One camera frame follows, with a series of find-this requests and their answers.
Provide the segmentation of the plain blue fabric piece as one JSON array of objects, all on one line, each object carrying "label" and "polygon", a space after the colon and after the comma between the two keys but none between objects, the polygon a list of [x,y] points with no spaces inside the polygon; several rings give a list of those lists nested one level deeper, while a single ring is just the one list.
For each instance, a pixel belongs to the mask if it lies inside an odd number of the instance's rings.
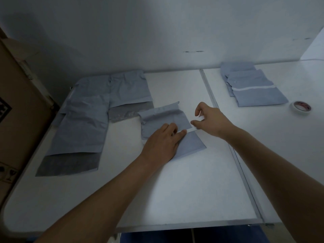
[{"label": "plain blue fabric piece", "polygon": [[256,68],[252,62],[222,62],[220,65],[220,73],[223,81],[225,82],[229,96],[234,97],[233,90],[227,79],[230,72],[240,72],[240,71],[255,71]]}]

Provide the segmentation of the person's left hand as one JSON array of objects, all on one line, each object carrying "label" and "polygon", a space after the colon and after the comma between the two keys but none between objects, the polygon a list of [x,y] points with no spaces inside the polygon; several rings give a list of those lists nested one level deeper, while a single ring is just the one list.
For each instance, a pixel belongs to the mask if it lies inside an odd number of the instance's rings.
[{"label": "person's left hand", "polygon": [[161,133],[161,127],[157,129],[146,141],[140,157],[148,162],[157,165],[164,165],[175,155],[173,132],[178,132],[178,126],[175,123],[169,124],[170,134]]}]

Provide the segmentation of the blue fabric piece white strip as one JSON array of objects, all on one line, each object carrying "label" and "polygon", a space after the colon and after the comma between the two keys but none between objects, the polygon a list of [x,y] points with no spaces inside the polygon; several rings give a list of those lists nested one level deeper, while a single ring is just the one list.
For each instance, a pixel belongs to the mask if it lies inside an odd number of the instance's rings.
[{"label": "blue fabric piece white strip", "polygon": [[230,72],[227,83],[238,107],[271,106],[289,102],[261,69]]}]

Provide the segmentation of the person's right forearm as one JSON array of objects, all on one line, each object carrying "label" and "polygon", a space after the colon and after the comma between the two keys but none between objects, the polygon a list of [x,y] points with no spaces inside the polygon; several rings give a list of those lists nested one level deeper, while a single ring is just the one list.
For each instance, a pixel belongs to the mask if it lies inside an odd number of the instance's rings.
[{"label": "person's right forearm", "polygon": [[243,159],[295,242],[324,243],[324,185],[234,125],[220,137]]}]

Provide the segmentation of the long grey interfacing sheet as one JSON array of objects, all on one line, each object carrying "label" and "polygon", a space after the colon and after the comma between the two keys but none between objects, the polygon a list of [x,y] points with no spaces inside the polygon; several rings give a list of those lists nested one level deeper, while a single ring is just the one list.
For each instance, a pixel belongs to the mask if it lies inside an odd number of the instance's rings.
[{"label": "long grey interfacing sheet", "polygon": [[75,175],[98,170],[101,152],[47,155],[35,174],[36,177]]}]

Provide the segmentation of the short blue fabric panel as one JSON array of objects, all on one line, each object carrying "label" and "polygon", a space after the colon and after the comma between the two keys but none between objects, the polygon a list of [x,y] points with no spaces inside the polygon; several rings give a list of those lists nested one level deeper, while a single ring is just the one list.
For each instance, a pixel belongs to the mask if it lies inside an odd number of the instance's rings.
[{"label": "short blue fabric panel", "polygon": [[148,83],[143,70],[133,70],[109,75],[109,108],[152,102]]}]

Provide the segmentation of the small blue fabric piece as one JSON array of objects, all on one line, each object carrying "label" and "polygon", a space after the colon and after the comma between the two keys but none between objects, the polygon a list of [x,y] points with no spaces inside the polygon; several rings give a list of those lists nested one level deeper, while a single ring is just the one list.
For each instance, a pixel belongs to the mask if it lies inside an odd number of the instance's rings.
[{"label": "small blue fabric piece", "polygon": [[174,122],[178,131],[187,130],[187,134],[180,141],[175,156],[171,159],[181,159],[188,155],[203,151],[205,144],[196,134],[196,129],[189,123],[185,113],[179,109],[179,102],[139,112],[141,122],[141,139],[144,143],[164,123]]}]

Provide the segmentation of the person's left forearm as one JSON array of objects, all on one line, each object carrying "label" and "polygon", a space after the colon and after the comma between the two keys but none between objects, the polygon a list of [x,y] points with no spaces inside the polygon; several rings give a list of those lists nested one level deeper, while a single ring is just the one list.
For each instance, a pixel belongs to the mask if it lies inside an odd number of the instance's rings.
[{"label": "person's left forearm", "polygon": [[107,243],[142,186],[173,155],[140,154],[124,171],[48,228],[35,243]]}]

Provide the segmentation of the short grey interfacing sheet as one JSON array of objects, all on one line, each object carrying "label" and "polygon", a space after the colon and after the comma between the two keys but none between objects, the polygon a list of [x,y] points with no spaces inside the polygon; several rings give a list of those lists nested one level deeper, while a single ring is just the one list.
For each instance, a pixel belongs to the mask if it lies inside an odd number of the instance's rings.
[{"label": "short grey interfacing sheet", "polygon": [[110,108],[108,110],[108,117],[110,122],[115,123],[137,117],[138,112],[146,111],[153,108],[153,102],[125,104]]}]

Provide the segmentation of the brown cardboard box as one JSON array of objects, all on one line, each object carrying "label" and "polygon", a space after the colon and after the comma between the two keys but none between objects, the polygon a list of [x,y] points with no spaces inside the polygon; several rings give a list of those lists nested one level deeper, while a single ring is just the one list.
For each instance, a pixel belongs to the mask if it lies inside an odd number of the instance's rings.
[{"label": "brown cardboard box", "polygon": [[57,104],[27,63],[37,54],[0,27],[0,210],[56,113]]}]

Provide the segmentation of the white tape roll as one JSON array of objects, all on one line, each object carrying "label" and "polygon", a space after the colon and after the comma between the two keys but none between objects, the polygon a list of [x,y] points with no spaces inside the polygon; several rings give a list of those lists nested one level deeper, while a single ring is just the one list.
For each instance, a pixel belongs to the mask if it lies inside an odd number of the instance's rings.
[{"label": "white tape roll", "polygon": [[309,115],[312,111],[312,107],[303,101],[294,101],[290,104],[290,109],[294,114]]}]

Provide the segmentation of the person's blue trousers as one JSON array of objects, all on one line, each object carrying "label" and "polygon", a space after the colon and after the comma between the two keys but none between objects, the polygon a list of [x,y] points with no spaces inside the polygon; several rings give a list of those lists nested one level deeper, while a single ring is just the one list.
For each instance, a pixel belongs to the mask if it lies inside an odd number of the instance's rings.
[{"label": "person's blue trousers", "polygon": [[270,243],[259,225],[122,233],[120,243]]}]

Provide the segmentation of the long blue fabric panel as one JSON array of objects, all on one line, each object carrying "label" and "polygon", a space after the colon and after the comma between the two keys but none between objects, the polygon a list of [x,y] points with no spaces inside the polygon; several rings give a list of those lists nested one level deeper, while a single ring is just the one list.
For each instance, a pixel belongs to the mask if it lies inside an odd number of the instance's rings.
[{"label": "long blue fabric panel", "polygon": [[46,155],[102,152],[109,102],[108,75],[81,78],[53,123],[58,128]]}]

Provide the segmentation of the person's right hand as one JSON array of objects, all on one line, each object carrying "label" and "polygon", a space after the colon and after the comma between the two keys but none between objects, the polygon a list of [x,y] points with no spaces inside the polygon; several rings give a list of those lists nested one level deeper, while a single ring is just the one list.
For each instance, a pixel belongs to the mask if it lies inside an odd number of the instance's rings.
[{"label": "person's right hand", "polygon": [[197,105],[195,116],[204,117],[204,125],[201,130],[223,140],[228,140],[239,130],[239,128],[235,126],[219,108],[210,107],[205,102],[200,102]]}]

